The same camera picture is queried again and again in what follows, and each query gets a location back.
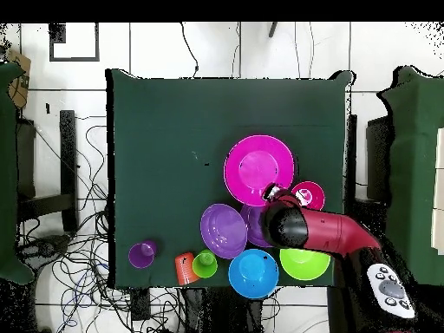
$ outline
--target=plastic cup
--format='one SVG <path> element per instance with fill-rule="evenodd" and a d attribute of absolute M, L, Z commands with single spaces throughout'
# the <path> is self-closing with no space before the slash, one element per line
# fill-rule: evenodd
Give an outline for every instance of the plastic cup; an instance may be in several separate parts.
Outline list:
<path fill-rule="evenodd" d="M 193 260 L 193 272 L 200 278 L 209 278 L 218 270 L 218 261 L 212 251 L 205 249 Z"/>
<path fill-rule="evenodd" d="M 129 263 L 135 268 L 147 268 L 154 261 L 156 252 L 157 245 L 151 240 L 144 240 L 129 250 Z"/>
<path fill-rule="evenodd" d="M 279 258 L 284 271 L 301 281 L 322 276 L 330 264 L 329 254 L 303 249 L 282 249 Z"/>

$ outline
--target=remote control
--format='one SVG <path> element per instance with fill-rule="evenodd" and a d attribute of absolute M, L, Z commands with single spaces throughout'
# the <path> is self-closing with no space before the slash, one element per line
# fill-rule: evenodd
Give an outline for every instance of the remote control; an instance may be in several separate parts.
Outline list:
<path fill-rule="evenodd" d="M 388 265 L 371 265 L 367 269 L 367 277 L 383 310 L 401 318 L 415 317 L 415 311 L 400 279 Z"/>

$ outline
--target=green cup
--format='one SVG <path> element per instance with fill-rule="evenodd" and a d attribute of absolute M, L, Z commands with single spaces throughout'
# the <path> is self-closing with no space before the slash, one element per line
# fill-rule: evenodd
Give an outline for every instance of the green cup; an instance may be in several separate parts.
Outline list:
<path fill-rule="evenodd" d="M 216 256 L 205 249 L 193 260 L 193 272 L 200 278 L 209 278 L 218 270 Z"/>
<path fill-rule="evenodd" d="M 330 264 L 330 255 L 318 251 L 282 249 L 279 258 L 284 271 L 301 281 L 322 276 Z"/>

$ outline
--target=pink bowl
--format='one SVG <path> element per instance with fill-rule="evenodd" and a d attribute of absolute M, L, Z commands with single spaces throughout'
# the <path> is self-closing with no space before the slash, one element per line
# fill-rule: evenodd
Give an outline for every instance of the pink bowl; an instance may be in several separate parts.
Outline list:
<path fill-rule="evenodd" d="M 299 198 L 302 206 L 318 211 L 323 209 L 325 194 L 317 183 L 313 181 L 303 181 L 297 184 L 291 192 Z"/>
<path fill-rule="evenodd" d="M 248 206 L 263 206 L 264 189 L 289 187 L 295 163 L 290 149 L 269 135 L 252 135 L 236 144 L 225 160 L 224 179 L 230 194 Z"/>

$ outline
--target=purple cup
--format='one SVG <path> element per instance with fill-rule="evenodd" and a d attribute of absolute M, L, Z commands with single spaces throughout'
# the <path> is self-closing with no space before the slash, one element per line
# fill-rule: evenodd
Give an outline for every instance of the purple cup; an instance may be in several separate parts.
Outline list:
<path fill-rule="evenodd" d="M 147 268 L 154 261 L 157 245 L 151 240 L 144 240 L 133 245 L 128 253 L 129 263 L 135 268 Z"/>
<path fill-rule="evenodd" d="M 262 229 L 259 222 L 260 213 L 262 210 L 263 207 L 244 205 L 240 211 L 240 215 L 244 219 L 248 228 L 248 241 L 255 246 L 272 248 L 272 246 L 264 240 L 264 235 L 262 234 Z"/>
<path fill-rule="evenodd" d="M 215 204 L 204 211 L 200 219 L 200 233 L 204 243 L 214 254 L 233 259 L 246 246 L 246 224 L 238 211 L 230 206 Z"/>

